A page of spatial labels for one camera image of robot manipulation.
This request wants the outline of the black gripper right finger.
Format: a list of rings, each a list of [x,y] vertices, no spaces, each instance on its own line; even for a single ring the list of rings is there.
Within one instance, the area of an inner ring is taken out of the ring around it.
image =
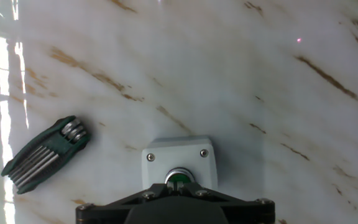
[[[268,198],[245,201],[197,183],[183,184],[178,187],[178,192],[180,196],[217,206],[228,223],[275,223],[275,202]]]

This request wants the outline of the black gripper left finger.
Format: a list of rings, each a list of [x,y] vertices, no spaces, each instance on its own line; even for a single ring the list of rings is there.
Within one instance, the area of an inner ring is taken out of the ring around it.
[[[76,224],[124,223],[129,212],[138,205],[172,196],[173,188],[167,184],[153,184],[150,188],[107,205],[85,203],[75,210]]]

